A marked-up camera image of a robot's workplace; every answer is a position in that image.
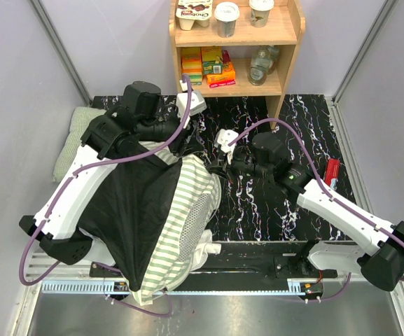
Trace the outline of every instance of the black cloth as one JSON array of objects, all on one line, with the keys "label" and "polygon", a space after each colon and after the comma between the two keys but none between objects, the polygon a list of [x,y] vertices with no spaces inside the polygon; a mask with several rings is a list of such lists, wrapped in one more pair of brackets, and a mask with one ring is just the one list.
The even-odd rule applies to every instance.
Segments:
[{"label": "black cloth", "polygon": [[[129,155],[147,151],[138,145]],[[166,222],[182,161],[167,165],[152,155],[118,164],[86,206],[78,227],[107,245],[132,291],[141,288]]]}]

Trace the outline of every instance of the shelf board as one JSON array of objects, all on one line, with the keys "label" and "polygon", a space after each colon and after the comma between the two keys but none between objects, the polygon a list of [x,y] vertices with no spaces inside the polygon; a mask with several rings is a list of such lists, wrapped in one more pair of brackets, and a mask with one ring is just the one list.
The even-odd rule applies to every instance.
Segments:
[{"label": "shelf board", "polygon": [[203,78],[201,85],[193,88],[199,90],[203,97],[241,97],[241,96],[279,96],[281,84],[277,72],[267,76],[264,84],[256,86],[249,82],[247,74],[250,69],[250,59],[232,59],[236,71],[236,84],[210,88],[207,79]]},{"label": "shelf board", "polygon": [[251,8],[239,7],[240,17],[236,21],[235,34],[222,38],[217,34],[217,19],[213,16],[208,27],[197,23],[191,30],[181,30],[178,22],[175,26],[176,47],[199,46],[261,46],[296,44],[297,36],[293,30],[291,16],[287,6],[275,6],[269,15],[267,24],[255,28],[250,23]]}]

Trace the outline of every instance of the gray wall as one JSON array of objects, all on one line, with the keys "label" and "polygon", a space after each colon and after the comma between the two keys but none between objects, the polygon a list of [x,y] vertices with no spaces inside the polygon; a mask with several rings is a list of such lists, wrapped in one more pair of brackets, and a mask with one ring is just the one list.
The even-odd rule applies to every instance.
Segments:
[{"label": "gray wall", "polygon": [[404,1],[339,101],[375,213],[404,220]]},{"label": "gray wall", "polygon": [[82,104],[28,1],[0,1],[0,335],[22,292],[22,214],[54,190],[52,170],[71,112]]},{"label": "gray wall", "polygon": [[[91,95],[120,95],[136,80],[176,92],[170,1],[42,0]],[[333,95],[384,0],[301,3],[307,29],[289,92]],[[249,57],[250,50],[231,55]]]}]

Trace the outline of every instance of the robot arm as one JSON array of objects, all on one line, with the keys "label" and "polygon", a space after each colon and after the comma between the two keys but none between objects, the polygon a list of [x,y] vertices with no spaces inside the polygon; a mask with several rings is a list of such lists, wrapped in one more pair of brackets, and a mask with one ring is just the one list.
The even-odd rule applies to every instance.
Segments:
[{"label": "robot arm", "polygon": [[[40,247],[51,257],[73,265],[82,259],[113,265],[114,259],[105,243],[78,228],[78,220],[104,179],[116,168],[116,164],[102,165],[74,172],[85,165],[97,161],[107,161],[129,156],[129,149],[138,141],[165,141],[176,131],[184,115],[187,93],[177,96],[178,113],[176,118],[164,120],[158,115],[160,89],[150,83],[134,82],[125,88],[121,102],[90,123],[82,136],[82,146],[77,150],[73,164],[48,203],[35,215],[23,216],[20,227],[31,235],[39,223],[46,218],[51,202],[69,178],[70,183],[57,200],[54,211],[49,216],[41,233],[37,236]],[[191,95],[190,115],[206,109],[206,103],[197,90]],[[190,132],[186,119],[185,129],[171,144],[170,151],[183,154],[186,137]]]},{"label": "robot arm", "polygon": [[370,227],[362,219],[333,202],[325,195],[313,174],[288,160],[289,152],[271,132],[255,135],[246,153],[243,148],[229,146],[237,133],[222,129],[216,137],[221,156],[209,170],[221,176],[245,174],[265,179],[275,186],[274,191],[325,218],[337,229],[351,237],[356,245],[308,243],[304,261],[318,270],[341,270],[362,274],[370,283],[384,291],[392,291],[404,274],[404,249],[379,231],[384,228],[404,241],[404,222],[397,225],[378,218],[359,208],[343,196],[325,187],[333,198],[344,202],[377,227]]}]

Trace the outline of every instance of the green pillow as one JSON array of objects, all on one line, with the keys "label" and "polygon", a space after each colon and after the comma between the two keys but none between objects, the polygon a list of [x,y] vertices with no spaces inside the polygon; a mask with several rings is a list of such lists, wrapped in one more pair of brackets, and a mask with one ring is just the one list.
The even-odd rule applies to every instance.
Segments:
[{"label": "green pillow", "polygon": [[69,135],[55,163],[53,173],[54,182],[59,183],[67,174],[76,157],[77,149],[81,145],[81,137],[90,124],[90,121],[104,113],[105,110],[90,107],[78,107],[74,110],[71,125],[69,126]]}]

